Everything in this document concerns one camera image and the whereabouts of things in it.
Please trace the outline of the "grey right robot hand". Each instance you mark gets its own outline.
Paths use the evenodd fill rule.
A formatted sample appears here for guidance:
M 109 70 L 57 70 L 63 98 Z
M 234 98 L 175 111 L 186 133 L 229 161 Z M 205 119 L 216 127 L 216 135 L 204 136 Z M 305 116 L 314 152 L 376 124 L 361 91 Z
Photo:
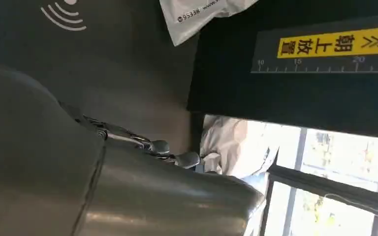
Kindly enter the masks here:
M 0 67 L 0 236 L 249 236 L 265 198 Z

